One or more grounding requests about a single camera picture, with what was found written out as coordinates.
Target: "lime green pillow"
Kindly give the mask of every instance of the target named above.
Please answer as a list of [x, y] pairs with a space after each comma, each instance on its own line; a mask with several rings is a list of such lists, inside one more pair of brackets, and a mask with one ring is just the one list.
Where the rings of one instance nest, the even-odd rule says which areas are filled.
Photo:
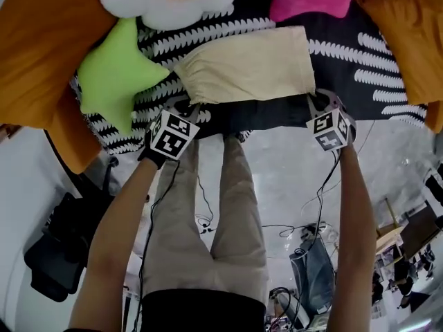
[[169, 70], [146, 58], [137, 47], [136, 20], [120, 19], [78, 69], [80, 110], [99, 113], [119, 132], [131, 134], [134, 95], [158, 84]]

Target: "black shirt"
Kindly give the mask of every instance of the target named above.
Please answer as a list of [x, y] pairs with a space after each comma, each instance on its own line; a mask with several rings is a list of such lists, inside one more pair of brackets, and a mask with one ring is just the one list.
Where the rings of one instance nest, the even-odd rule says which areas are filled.
[[174, 331], [179, 326], [192, 332], [264, 330], [266, 307], [261, 302], [223, 291], [160, 290], [146, 295], [142, 307], [142, 332]]

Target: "beige pants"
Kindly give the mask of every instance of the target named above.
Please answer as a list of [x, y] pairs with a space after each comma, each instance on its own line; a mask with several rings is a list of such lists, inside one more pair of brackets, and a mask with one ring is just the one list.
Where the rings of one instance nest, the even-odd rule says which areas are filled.
[[[268, 270], [251, 170], [239, 141], [225, 141], [220, 219], [208, 252], [195, 223], [198, 142], [183, 153], [174, 185], [154, 211], [154, 229], [143, 269], [143, 296], [165, 289], [228, 291], [267, 305]], [[167, 161], [156, 200], [177, 164]]]

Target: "black and white blanket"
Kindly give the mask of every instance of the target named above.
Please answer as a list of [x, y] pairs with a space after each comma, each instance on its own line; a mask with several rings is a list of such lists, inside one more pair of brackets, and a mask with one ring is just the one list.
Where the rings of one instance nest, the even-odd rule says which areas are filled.
[[[172, 70], [192, 49], [210, 40], [275, 28], [269, 19], [272, 0], [235, 0], [222, 12], [205, 13], [196, 24], [175, 31], [151, 30], [137, 21], [138, 47], [152, 61]], [[392, 53], [378, 28], [355, 3], [343, 19], [309, 12], [278, 26], [304, 26], [314, 67], [316, 86], [335, 91], [356, 120], [402, 119], [420, 127], [426, 107], [409, 106]], [[81, 88], [72, 82], [81, 98]], [[143, 146], [145, 128], [172, 96], [186, 95], [172, 72], [155, 87], [136, 95], [132, 135], [124, 137], [99, 114], [87, 120], [110, 154], [136, 151]], [[197, 120], [198, 138], [216, 133], [280, 126], [305, 127], [310, 119], [305, 95], [264, 102], [204, 104]]]

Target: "floor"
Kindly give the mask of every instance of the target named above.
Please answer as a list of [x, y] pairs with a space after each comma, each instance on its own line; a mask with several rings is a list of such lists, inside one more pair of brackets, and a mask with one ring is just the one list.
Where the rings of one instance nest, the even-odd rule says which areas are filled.
[[[424, 202], [420, 179], [425, 175], [423, 162], [435, 160], [432, 155], [433, 135], [401, 121], [360, 121], [354, 144], [370, 198], [380, 226], [390, 223], [387, 197], [397, 216]], [[334, 163], [333, 155], [325, 153], [308, 130], [277, 128], [254, 131], [244, 143], [244, 151], [253, 172], [262, 225], [305, 225], [318, 215], [316, 192]], [[199, 174], [206, 198], [214, 212], [212, 228], [217, 227], [219, 178], [222, 167], [221, 136], [201, 140]], [[136, 154], [119, 156], [120, 165], [114, 175], [123, 183], [136, 165]], [[323, 237], [327, 250], [336, 261], [340, 207], [339, 170], [325, 187], [322, 220], [331, 225]], [[154, 197], [156, 183], [150, 193]], [[149, 226], [149, 208], [145, 208], [134, 252], [140, 253]], [[197, 188], [197, 217], [210, 217], [208, 206]], [[270, 288], [295, 286], [289, 254], [300, 244], [300, 231], [282, 238], [284, 228], [264, 228], [271, 276]], [[202, 235], [209, 247], [214, 233]]]

